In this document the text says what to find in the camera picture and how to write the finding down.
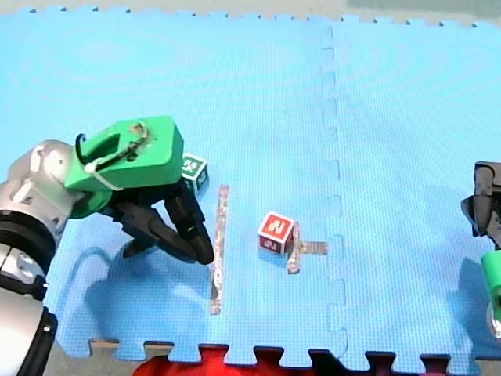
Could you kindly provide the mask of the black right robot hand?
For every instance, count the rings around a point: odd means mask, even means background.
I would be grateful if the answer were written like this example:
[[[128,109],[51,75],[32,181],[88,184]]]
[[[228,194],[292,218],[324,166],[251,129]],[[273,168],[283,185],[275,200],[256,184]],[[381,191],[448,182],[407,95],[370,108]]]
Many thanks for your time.
[[[461,201],[461,210],[473,237],[488,237],[500,250],[500,163],[478,161],[474,165],[474,192]]]

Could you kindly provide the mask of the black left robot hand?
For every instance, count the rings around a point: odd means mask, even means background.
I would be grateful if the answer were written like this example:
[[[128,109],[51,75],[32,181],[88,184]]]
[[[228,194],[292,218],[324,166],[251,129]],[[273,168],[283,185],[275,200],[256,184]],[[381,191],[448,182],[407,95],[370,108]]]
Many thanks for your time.
[[[125,258],[159,248],[187,263],[214,261],[204,214],[183,181],[114,192],[100,213],[132,238],[122,251]]]

